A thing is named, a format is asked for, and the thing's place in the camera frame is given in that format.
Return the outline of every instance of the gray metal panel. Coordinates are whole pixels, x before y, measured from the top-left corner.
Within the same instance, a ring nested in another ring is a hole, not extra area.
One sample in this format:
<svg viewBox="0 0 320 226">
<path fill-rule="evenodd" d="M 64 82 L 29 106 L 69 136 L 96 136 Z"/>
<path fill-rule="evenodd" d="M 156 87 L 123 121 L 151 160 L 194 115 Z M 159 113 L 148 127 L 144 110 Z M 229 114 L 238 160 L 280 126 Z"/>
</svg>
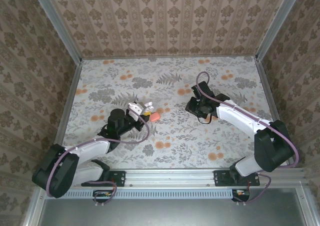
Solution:
<svg viewBox="0 0 320 226">
<path fill-rule="evenodd" d="M 266 32 L 263 41 L 261 42 L 258 51 L 256 52 L 256 56 L 258 61 L 262 61 L 264 56 L 266 55 L 271 43 L 275 39 L 278 31 L 280 30 L 282 24 L 287 18 L 291 8 L 295 4 L 296 0 L 283 0 L 282 4 L 279 7 L 268 31 Z"/>
<path fill-rule="evenodd" d="M 38 0 L 40 5 L 44 9 L 46 16 L 50 19 L 52 25 L 54 26 L 56 32 L 58 33 L 59 37 L 63 41 L 66 49 L 68 50 L 70 56 L 72 57 L 75 64 L 78 66 L 80 65 L 80 53 L 77 50 L 73 40 L 71 39 L 69 33 L 67 32 L 64 23 L 60 16 L 57 14 L 53 4 L 50 0 Z"/>
<path fill-rule="evenodd" d="M 243 206 L 230 199 L 118 199 L 95 206 L 90 199 L 46 200 L 39 225 L 306 225 L 295 189 L 270 189 Z"/>
</svg>

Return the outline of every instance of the metal vent grille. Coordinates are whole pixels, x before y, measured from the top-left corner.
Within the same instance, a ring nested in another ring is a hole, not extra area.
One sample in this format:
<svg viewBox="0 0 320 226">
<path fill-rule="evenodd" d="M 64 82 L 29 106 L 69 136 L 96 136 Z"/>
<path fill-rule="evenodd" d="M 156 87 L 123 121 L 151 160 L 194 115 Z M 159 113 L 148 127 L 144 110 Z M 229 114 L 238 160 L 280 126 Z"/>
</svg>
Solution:
<svg viewBox="0 0 320 226">
<path fill-rule="evenodd" d="M 91 199 L 92 189 L 70 189 L 60 199 Z M 232 198 L 232 189 L 118 189 L 115 199 L 213 199 Z"/>
</svg>

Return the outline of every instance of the white object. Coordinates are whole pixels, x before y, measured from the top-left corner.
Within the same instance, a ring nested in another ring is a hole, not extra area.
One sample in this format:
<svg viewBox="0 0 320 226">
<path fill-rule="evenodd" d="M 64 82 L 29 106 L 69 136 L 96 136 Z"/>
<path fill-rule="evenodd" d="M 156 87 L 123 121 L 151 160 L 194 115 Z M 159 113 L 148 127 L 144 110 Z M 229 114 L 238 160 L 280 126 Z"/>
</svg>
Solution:
<svg viewBox="0 0 320 226">
<path fill-rule="evenodd" d="M 136 102 L 129 102 L 128 106 L 131 110 L 136 112 L 138 115 L 143 115 L 145 112 L 152 112 L 154 110 L 154 107 L 152 106 L 152 102 L 148 102 L 145 104 L 142 103 L 136 103 Z M 129 116 L 132 117 L 136 122 L 138 121 L 138 116 L 135 115 L 133 112 L 129 112 Z"/>
<path fill-rule="evenodd" d="M 95 141 L 70 152 L 79 157 L 72 186 L 87 181 L 96 181 L 100 178 L 103 169 L 98 164 L 91 162 L 91 159 L 107 153 L 109 146 L 108 141 Z M 73 146 L 66 146 L 65 149 L 68 150 L 71 147 Z"/>
<path fill-rule="evenodd" d="M 98 141 L 89 143 L 83 147 L 80 147 L 76 150 L 71 151 L 70 153 L 76 154 L 79 157 L 78 165 L 82 164 L 85 161 L 91 160 L 92 158 L 105 154 L 109 150 L 110 143 L 108 141 Z"/>
<path fill-rule="evenodd" d="M 88 181 L 97 181 L 104 170 L 96 163 L 87 161 L 80 164 L 75 171 L 72 186 Z"/>
<path fill-rule="evenodd" d="M 235 165 L 235 168 L 242 177 L 246 177 L 251 173 L 262 170 L 262 168 L 257 164 L 254 155 L 242 159 Z"/>
<path fill-rule="evenodd" d="M 232 100 L 226 100 L 225 102 L 238 107 L 238 105 L 234 103 L 234 101 Z M 241 108 L 241 110 L 247 112 L 253 117 L 256 117 L 243 108 Z M 220 104 L 220 106 L 217 107 L 216 113 L 218 118 L 233 124 L 234 126 L 236 126 L 238 129 L 240 129 L 242 132 L 244 132 L 246 135 L 248 135 L 252 139 L 255 138 L 255 134 L 258 130 L 264 130 L 266 128 L 265 126 L 262 126 L 258 122 L 255 122 L 252 119 L 248 118 L 247 116 L 244 116 L 234 108 L 231 108 L 224 104 Z M 260 121 L 266 124 L 270 123 L 268 120 L 265 120 L 265 119 L 260 119 Z"/>
</svg>

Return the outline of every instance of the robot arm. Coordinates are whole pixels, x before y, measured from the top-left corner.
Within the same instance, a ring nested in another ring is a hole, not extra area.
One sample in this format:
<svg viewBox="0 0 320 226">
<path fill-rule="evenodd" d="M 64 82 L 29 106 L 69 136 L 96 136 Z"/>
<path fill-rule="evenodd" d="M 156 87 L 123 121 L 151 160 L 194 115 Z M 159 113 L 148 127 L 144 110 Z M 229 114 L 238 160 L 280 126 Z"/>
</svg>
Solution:
<svg viewBox="0 0 320 226">
<path fill-rule="evenodd" d="M 129 103 L 128 107 L 136 112 L 141 118 L 148 122 L 153 111 L 152 102 Z M 114 109 L 105 125 L 98 134 L 107 139 L 120 140 L 121 135 L 136 128 L 141 131 L 144 123 L 127 109 L 126 113 L 122 109 Z M 70 151 L 61 164 L 57 167 L 50 183 L 50 194 L 56 198 L 63 196 L 71 186 L 85 183 L 88 181 L 110 181 L 110 168 L 103 162 L 92 158 L 113 151 L 119 142 L 92 141 L 80 148 Z M 46 189 L 49 175 L 58 158 L 67 150 L 74 146 L 62 147 L 55 144 L 46 153 L 42 164 L 32 176 L 32 181 Z"/>
<path fill-rule="evenodd" d="M 261 170 L 272 172 L 294 155 L 292 148 L 281 137 L 259 123 L 261 121 L 269 124 L 289 139 L 289 134 L 283 122 L 279 120 L 269 122 L 265 119 L 260 119 L 259 122 L 256 122 L 235 110 L 235 107 L 239 106 L 230 100 L 228 96 L 224 94 L 215 96 L 205 81 L 199 83 L 199 86 L 209 96 L 234 105 L 234 107 L 231 108 L 208 99 L 200 93 L 197 86 L 193 86 L 192 90 L 196 97 L 190 99 L 185 108 L 186 111 L 195 115 L 198 119 L 206 119 L 208 115 L 223 119 L 254 140 L 254 155 L 244 157 L 230 167 L 230 176 L 234 182 L 245 180 L 245 177 Z"/>
</svg>

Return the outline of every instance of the metal bar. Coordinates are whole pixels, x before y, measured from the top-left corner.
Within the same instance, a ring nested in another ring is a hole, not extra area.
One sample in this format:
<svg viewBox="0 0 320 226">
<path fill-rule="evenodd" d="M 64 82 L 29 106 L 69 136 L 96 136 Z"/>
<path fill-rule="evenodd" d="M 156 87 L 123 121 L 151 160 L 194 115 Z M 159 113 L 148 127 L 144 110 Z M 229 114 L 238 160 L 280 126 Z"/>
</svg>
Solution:
<svg viewBox="0 0 320 226">
<path fill-rule="evenodd" d="M 239 57 L 254 57 L 254 54 L 242 54 Z M 212 54 L 205 54 L 205 55 L 165 55 L 165 56 L 123 56 L 123 57 L 83 57 L 82 60 L 115 60 L 115 59 L 148 59 L 148 58 L 199 58 L 199 57 L 233 57 L 232 54 L 219 54 L 219 55 L 212 55 Z"/>
<path fill-rule="evenodd" d="M 270 88 L 270 85 L 269 85 L 269 82 L 268 82 L 268 79 L 267 79 L 266 72 L 264 70 L 264 66 L 262 64 L 262 61 L 261 60 L 259 61 L 257 58 L 255 58 L 254 61 L 255 61 L 256 69 L 258 70 L 258 74 L 259 74 L 260 81 L 261 81 L 261 84 L 262 84 L 262 87 L 263 87 L 263 90 L 264 90 L 266 101 L 268 102 L 268 105 L 269 105 L 269 108 L 270 108 L 272 119 L 274 121 L 280 120 L 280 116 L 278 114 L 277 106 L 276 106 L 274 97 L 272 95 L 271 88 Z M 289 160 L 287 161 L 287 165 L 288 164 L 293 164 L 293 163 L 294 163 L 294 159 L 292 157 L 289 158 Z"/>
<path fill-rule="evenodd" d="M 256 56 L 258 61 L 262 61 L 265 57 L 270 45 L 274 41 L 278 31 L 280 30 L 282 24 L 287 18 L 291 8 L 295 4 L 296 0 L 283 0 L 268 31 L 266 32 L 258 51 L 256 52 Z"/>
<path fill-rule="evenodd" d="M 227 189 L 246 188 L 245 186 L 217 187 L 214 181 L 215 170 L 227 170 L 227 168 L 208 169 L 121 169 L 125 171 L 125 188 L 131 189 Z M 272 178 L 270 188 L 297 188 L 301 184 L 307 185 L 307 180 L 302 168 L 276 169 L 265 174 Z M 264 188 L 268 179 L 259 177 L 260 186 L 252 188 Z M 109 187 L 81 187 L 72 189 L 106 189 Z"/>
<path fill-rule="evenodd" d="M 68 97 L 67 97 L 65 105 L 64 105 L 63 114 L 62 114 L 59 128 L 58 128 L 57 134 L 55 136 L 55 140 L 54 140 L 54 143 L 57 143 L 59 145 L 62 145 L 62 143 L 64 141 L 65 131 L 67 129 L 67 125 L 68 125 L 68 121 L 69 121 L 69 117 L 70 117 L 70 112 L 72 109 L 72 104 L 74 102 L 78 82 L 79 82 L 80 75 L 81 75 L 81 70 L 82 70 L 81 64 L 75 68 L 75 72 L 74 72 L 74 76 L 73 76 L 70 90 L 68 93 Z"/>
<path fill-rule="evenodd" d="M 80 53 L 78 52 L 73 40 L 71 39 L 69 33 L 67 32 L 64 23 L 60 16 L 57 14 L 53 4 L 50 0 L 38 0 L 42 8 L 44 9 L 47 17 L 50 19 L 53 27 L 61 38 L 63 44 L 68 50 L 70 56 L 72 57 L 75 64 L 78 66 L 81 63 Z"/>
<path fill-rule="evenodd" d="M 306 195 L 306 191 L 309 189 L 305 189 L 302 185 L 296 188 L 296 193 L 299 199 L 299 203 L 302 209 L 302 213 L 307 226 L 316 226 L 319 225 L 319 214 L 311 209 L 310 204 L 314 202 L 313 198 L 308 198 Z"/>
<path fill-rule="evenodd" d="M 38 225 L 45 198 L 46 192 L 37 187 L 31 197 L 30 204 L 24 218 L 23 226 Z"/>
<path fill-rule="evenodd" d="M 62 118 L 61 118 L 59 128 L 54 140 L 54 143 L 58 143 L 60 145 L 62 145 L 62 142 L 65 137 L 65 130 L 67 129 L 67 124 L 68 124 L 72 104 L 74 101 L 78 82 L 81 75 L 81 69 L 82 69 L 82 65 L 78 65 L 75 69 L 70 90 L 68 93 L 68 97 L 66 99 L 66 103 L 64 106 Z M 24 224 L 23 224 L 24 226 L 38 225 L 45 197 L 46 197 L 46 192 L 41 188 L 36 187 L 31 197 L 30 204 L 28 206 L 28 211 L 24 219 Z"/>
</svg>

